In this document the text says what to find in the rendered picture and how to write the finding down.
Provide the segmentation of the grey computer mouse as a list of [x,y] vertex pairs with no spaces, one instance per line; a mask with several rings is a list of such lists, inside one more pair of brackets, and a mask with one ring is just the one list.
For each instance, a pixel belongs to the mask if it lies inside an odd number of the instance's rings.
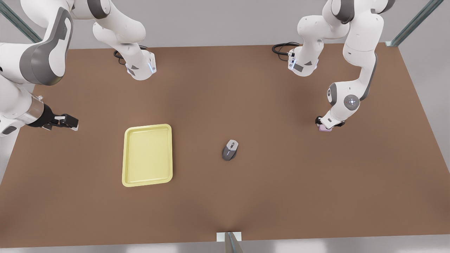
[[235,158],[238,149],[238,141],[230,140],[222,150],[222,158],[225,161],[230,161]]

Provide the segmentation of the silver frame post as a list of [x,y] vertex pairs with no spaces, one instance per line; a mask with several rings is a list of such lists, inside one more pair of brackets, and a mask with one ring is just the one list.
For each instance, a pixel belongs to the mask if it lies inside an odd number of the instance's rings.
[[387,47],[398,47],[444,0],[429,0],[424,7],[391,41],[386,41]]
[[217,232],[216,241],[224,242],[224,253],[243,253],[239,244],[242,241],[241,232]]
[[31,42],[37,43],[42,39],[24,22],[3,0],[0,0],[0,13],[15,26]]

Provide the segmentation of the yellow rectangular tray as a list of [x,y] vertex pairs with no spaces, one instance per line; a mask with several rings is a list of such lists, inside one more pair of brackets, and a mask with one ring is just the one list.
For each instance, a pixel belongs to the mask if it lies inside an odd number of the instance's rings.
[[145,125],[125,131],[122,184],[125,187],[167,183],[173,178],[172,128]]

